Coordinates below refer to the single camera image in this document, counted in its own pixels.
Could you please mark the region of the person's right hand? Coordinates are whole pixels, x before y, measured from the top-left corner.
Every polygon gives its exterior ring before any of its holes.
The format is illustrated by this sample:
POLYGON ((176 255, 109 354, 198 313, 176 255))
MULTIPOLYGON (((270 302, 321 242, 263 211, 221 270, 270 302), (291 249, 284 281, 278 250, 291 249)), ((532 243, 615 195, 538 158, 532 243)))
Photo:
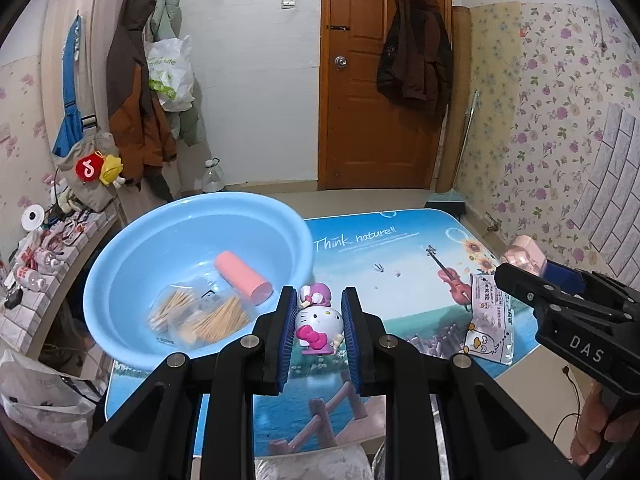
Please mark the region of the person's right hand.
POLYGON ((577 430, 570 444, 570 458, 578 466, 584 466, 597 452, 601 442, 629 441, 639 426, 639 411, 623 414, 614 422, 608 422, 608 409, 601 401, 602 387, 594 382, 582 407, 577 430))

